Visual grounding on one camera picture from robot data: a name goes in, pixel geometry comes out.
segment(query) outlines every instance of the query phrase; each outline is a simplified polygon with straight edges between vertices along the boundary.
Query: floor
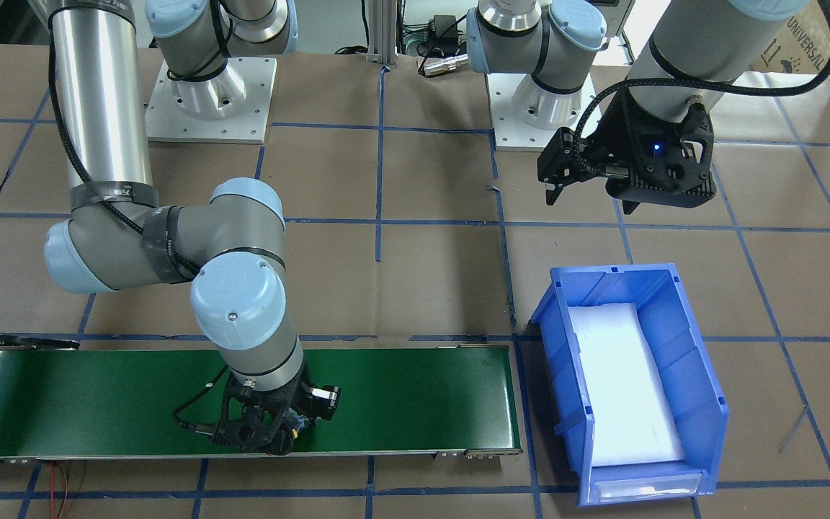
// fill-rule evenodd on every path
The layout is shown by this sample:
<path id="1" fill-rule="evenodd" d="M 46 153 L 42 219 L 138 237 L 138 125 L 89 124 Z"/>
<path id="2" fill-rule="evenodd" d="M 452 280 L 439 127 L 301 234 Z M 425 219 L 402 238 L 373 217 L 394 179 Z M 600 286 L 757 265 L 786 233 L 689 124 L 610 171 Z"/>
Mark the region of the floor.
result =
<path id="1" fill-rule="evenodd" d="M 161 56 L 140 59 L 148 98 Z M 193 337 L 186 285 L 76 296 L 47 276 L 40 248 L 68 198 L 45 70 L 45 48 L 0 47 L 0 332 L 212 347 Z M 594 72 L 599 88 L 623 75 Z M 152 170 L 166 204 L 205 203 L 239 175 L 279 191 L 308 348 L 511 345 L 525 452 L 66 463 L 63 517 L 830 518 L 830 80 L 801 98 L 724 98 L 718 197 L 632 216 L 596 180 L 547 207 L 536 155 L 491 147 L 483 82 L 422 79 L 405 57 L 383 73 L 362 56 L 284 56 L 264 148 L 151 144 Z M 527 319 L 550 267 L 629 262 L 681 272 L 731 407 L 719 490 L 580 510 Z M 778 453 L 803 405 L 809 420 Z M 48 516 L 51 477 L 0 466 L 0 517 Z"/>

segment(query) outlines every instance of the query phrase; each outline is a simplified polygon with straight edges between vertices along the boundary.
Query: conveyor belt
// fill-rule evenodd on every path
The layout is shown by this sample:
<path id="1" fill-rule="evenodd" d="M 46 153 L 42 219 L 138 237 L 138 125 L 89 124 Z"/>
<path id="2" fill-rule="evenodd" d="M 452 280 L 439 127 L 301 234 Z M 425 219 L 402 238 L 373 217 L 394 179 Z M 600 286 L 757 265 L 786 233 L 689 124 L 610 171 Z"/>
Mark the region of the conveyor belt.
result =
<path id="1" fill-rule="evenodd" d="M 342 400 L 296 456 L 520 452 L 504 346 L 305 353 Z M 216 351 L 0 351 L 0 460 L 245 456 L 171 419 L 222 364 Z M 184 418 L 217 420 L 222 385 Z"/>

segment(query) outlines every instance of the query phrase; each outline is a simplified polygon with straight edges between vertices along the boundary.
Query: blue storage bin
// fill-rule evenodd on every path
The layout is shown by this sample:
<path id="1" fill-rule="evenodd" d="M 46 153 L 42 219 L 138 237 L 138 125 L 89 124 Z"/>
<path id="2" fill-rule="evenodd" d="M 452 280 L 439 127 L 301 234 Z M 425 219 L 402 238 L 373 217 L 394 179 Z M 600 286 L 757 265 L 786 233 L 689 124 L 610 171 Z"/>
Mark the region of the blue storage bin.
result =
<path id="1" fill-rule="evenodd" d="M 728 407 L 671 263 L 566 267 L 531 321 L 540 325 L 570 467 L 579 473 L 579 506 L 668 499 L 715 492 Z M 634 303 L 681 440 L 674 462 L 592 466 L 597 409 L 591 407 L 569 306 Z"/>

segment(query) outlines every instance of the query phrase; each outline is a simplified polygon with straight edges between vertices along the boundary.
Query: foam insert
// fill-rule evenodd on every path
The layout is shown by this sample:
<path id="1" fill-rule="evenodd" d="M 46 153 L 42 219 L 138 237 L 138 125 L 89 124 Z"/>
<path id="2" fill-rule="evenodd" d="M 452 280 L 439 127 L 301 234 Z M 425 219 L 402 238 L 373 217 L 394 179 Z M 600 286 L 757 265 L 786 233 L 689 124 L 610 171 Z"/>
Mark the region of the foam insert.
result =
<path id="1" fill-rule="evenodd" d="M 595 416 L 591 466 L 684 459 L 634 303 L 569 306 Z"/>

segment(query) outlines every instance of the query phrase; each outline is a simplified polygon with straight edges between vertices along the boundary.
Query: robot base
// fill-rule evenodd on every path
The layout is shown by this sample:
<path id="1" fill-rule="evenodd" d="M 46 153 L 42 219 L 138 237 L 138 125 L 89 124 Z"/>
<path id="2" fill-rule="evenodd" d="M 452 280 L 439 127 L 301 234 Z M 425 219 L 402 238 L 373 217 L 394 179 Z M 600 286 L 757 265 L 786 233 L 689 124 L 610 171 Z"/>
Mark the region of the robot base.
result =
<path id="1" fill-rule="evenodd" d="M 168 66 L 163 62 L 146 110 L 146 135 L 159 142 L 228 142 L 264 144 L 271 92 L 277 60 L 273 57 L 232 58 L 233 66 L 245 80 L 247 96 L 243 109 L 216 120 L 197 119 L 178 108 L 172 95 Z"/>
<path id="2" fill-rule="evenodd" d="M 544 130 L 531 127 L 525 123 L 514 111 L 511 99 L 514 91 L 520 85 L 525 74 L 488 74 L 488 105 L 491 108 L 491 122 L 495 128 L 495 148 L 502 151 L 540 151 L 546 147 L 553 137 L 554 130 Z M 594 85 L 591 76 L 585 78 L 582 85 L 582 107 L 587 108 L 587 103 L 595 96 Z M 576 119 L 569 125 L 576 127 Z M 600 121 L 600 108 L 596 108 L 586 123 L 585 134 L 589 134 L 597 128 Z"/>

